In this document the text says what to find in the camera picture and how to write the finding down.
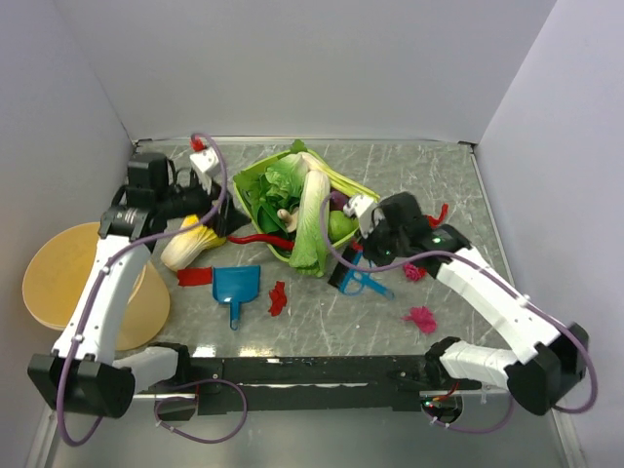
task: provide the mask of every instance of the red object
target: red object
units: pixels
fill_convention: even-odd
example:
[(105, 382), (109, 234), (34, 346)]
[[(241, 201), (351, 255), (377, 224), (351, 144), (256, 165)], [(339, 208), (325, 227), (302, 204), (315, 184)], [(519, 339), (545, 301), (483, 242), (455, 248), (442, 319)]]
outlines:
[(448, 203), (444, 203), (442, 205), (442, 209), (440, 210), (440, 215), (438, 217), (432, 217), (432, 216), (427, 216), (427, 218), (429, 219), (429, 225), (431, 227), (438, 227), (440, 224), (442, 224), (442, 221), (445, 220), (445, 217), (447, 217), (447, 214), (449, 213), (449, 204)]
[(269, 291), (269, 297), (271, 298), (271, 308), (269, 309), (269, 313), (271, 314), (271, 317), (277, 317), (280, 315), (282, 313), (282, 309), (288, 302), (284, 291), (285, 285), (286, 283), (283, 281), (278, 281), (275, 283), (275, 288)]
[(428, 307), (412, 307), (409, 310), (409, 315), (403, 317), (403, 320), (414, 322), (425, 334), (433, 333), (438, 327), (436, 319)]
[(406, 274), (406, 278), (410, 281), (419, 281), (427, 276), (427, 270), (425, 268), (413, 266), (411, 263), (403, 265), (403, 271)]
[(233, 237), (228, 236), (227, 240), (234, 244), (248, 244), (250, 242), (266, 242), (285, 251), (291, 251), (294, 248), (294, 242), (288, 239), (282, 239), (278, 236), (272, 236), (270, 234), (253, 234), (247, 237)]
[(206, 149), (206, 145), (199, 139), (198, 136), (196, 136), (191, 138), (191, 148), (193, 148), (193, 151), (199, 152), (204, 151)]
[(184, 268), (177, 270), (177, 284), (179, 286), (204, 286), (213, 283), (212, 268)]

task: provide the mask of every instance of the green cabbage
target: green cabbage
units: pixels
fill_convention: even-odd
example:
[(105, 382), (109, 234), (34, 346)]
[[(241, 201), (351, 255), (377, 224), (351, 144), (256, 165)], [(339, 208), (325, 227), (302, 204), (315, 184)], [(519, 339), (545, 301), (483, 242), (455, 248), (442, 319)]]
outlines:
[(289, 208), (291, 199), (301, 197), (308, 165), (299, 154), (289, 154), (271, 164), (264, 172), (268, 182), (266, 200), (279, 208)]
[[(304, 275), (321, 277), (325, 273), (328, 248), (321, 235), (321, 204), (330, 194), (330, 178), (321, 171), (310, 171), (305, 177), (296, 237), (289, 265)], [(322, 213), (327, 225), (329, 210)]]
[(338, 242), (340, 239), (347, 237), (358, 227), (358, 220), (352, 219), (343, 212), (330, 212), (330, 225), (328, 226), (328, 234), (332, 242)]

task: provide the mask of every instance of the yellow round container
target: yellow round container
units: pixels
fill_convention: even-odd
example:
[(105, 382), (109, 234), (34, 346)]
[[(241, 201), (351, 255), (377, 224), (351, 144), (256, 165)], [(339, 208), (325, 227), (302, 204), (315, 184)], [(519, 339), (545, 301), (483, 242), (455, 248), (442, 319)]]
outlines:
[[(30, 314), (40, 324), (62, 331), (74, 313), (96, 258), (99, 223), (61, 232), (30, 261), (21, 291)], [(169, 316), (165, 282), (151, 262), (143, 268), (117, 337), (117, 351), (137, 348), (152, 339)]]

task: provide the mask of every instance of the white panel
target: white panel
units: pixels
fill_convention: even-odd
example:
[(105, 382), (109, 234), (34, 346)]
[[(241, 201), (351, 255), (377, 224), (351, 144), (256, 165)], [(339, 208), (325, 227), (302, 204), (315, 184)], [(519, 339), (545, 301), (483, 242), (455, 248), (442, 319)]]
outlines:
[(481, 139), (555, 0), (56, 0), (133, 138)]
[(622, 465), (623, 18), (620, 0), (558, 2), (478, 148), (520, 288), (590, 334), (600, 394), (573, 420), (596, 467)]
[(43, 407), (26, 366), (58, 335), (26, 311), (23, 272), (48, 239), (99, 219), (131, 146), (52, 1), (3, 2), (0, 63), (0, 453), (17, 467)]

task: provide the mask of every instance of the blue dustpan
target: blue dustpan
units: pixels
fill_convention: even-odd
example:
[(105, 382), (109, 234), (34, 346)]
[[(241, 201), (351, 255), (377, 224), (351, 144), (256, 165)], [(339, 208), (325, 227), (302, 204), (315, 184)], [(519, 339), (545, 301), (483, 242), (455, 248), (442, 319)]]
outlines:
[(213, 297), (219, 304), (230, 304), (230, 329), (238, 329), (241, 304), (254, 300), (259, 291), (259, 265), (213, 268)]

